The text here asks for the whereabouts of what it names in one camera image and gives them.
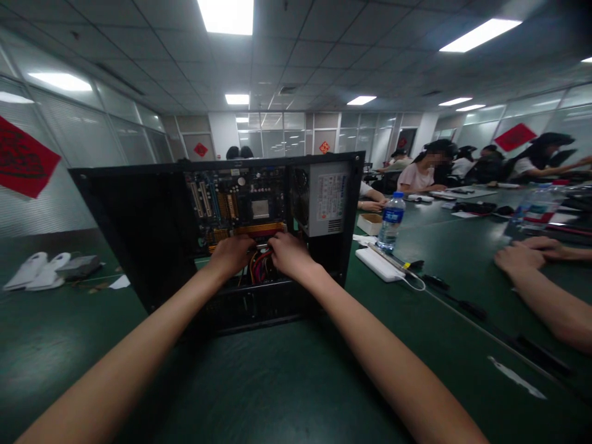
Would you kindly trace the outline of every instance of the bottle label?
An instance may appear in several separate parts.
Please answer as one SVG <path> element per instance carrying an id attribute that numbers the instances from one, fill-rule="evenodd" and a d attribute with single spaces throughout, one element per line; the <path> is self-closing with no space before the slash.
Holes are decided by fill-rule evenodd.
<path id="1" fill-rule="evenodd" d="M 389 223 L 400 224 L 405 210 L 402 208 L 385 208 L 382 211 L 382 220 Z"/>

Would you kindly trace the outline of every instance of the white power bank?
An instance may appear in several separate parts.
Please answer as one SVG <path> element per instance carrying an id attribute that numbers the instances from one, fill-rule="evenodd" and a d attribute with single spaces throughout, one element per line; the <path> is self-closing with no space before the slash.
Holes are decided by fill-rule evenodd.
<path id="1" fill-rule="evenodd" d="M 356 256 L 385 282 L 399 281 L 405 277 L 402 271 L 369 248 L 356 250 Z"/>

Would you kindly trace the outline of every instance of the ceiling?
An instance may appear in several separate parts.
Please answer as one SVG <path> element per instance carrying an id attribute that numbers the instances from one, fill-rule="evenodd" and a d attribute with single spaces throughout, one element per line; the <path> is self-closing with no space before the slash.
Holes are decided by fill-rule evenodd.
<path id="1" fill-rule="evenodd" d="M 345 110 L 373 95 L 357 108 L 430 111 L 592 81 L 585 14 L 559 3 L 255 0 L 253 36 L 234 36 L 208 34 L 196 0 L 2 0 L 0 25 L 164 114 L 244 111 L 224 93 L 247 92 L 249 110 Z M 493 17 L 525 21 L 465 54 L 438 52 Z M 296 93 L 280 96 L 284 85 Z"/>

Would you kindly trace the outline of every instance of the forearm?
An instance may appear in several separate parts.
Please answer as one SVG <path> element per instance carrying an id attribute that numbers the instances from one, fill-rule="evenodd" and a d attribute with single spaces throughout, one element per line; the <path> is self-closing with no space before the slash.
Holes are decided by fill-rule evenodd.
<path id="1" fill-rule="evenodd" d="M 419 443 L 485 443 L 432 371 L 320 266 L 299 281 L 327 311 L 354 355 Z"/>
<path id="2" fill-rule="evenodd" d="M 569 294 L 534 268 L 509 274 L 520 297 L 562 342 L 592 353 L 592 307 Z"/>
<path id="3" fill-rule="evenodd" d="M 204 269 L 65 392 L 18 443 L 106 443 L 156 375 L 191 319 L 224 278 Z"/>

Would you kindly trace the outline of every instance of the hand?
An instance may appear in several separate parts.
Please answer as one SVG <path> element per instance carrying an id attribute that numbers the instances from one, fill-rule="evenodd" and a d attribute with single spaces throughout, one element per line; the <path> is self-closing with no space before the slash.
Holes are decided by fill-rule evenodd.
<path id="1" fill-rule="evenodd" d="M 384 202 L 373 202 L 371 200 L 360 202 L 359 206 L 360 210 L 367 211 L 367 212 L 374 212 L 380 213 L 384 208 Z"/>
<path id="2" fill-rule="evenodd" d="M 255 241 L 246 234 L 224 239 L 216 245 L 210 262 L 203 270 L 217 273 L 227 281 L 248 265 L 253 257 L 249 250 L 255 245 Z"/>
<path id="3" fill-rule="evenodd" d="M 513 242 L 496 253 L 495 265 L 506 273 L 515 273 L 524 269 L 539 269 L 545 265 L 545 258 L 540 251 L 531 250 L 521 242 Z"/>
<path id="4" fill-rule="evenodd" d="M 273 249 L 273 265 L 295 281 L 304 279 L 318 265 L 310 257 L 306 245 L 289 233 L 276 233 L 268 243 Z"/>
<path id="5" fill-rule="evenodd" d="M 532 250 L 541 250 L 543 256 L 553 260 L 576 259 L 575 249 L 564 247 L 557 239 L 546 236 L 531 237 L 523 241 L 523 244 Z"/>

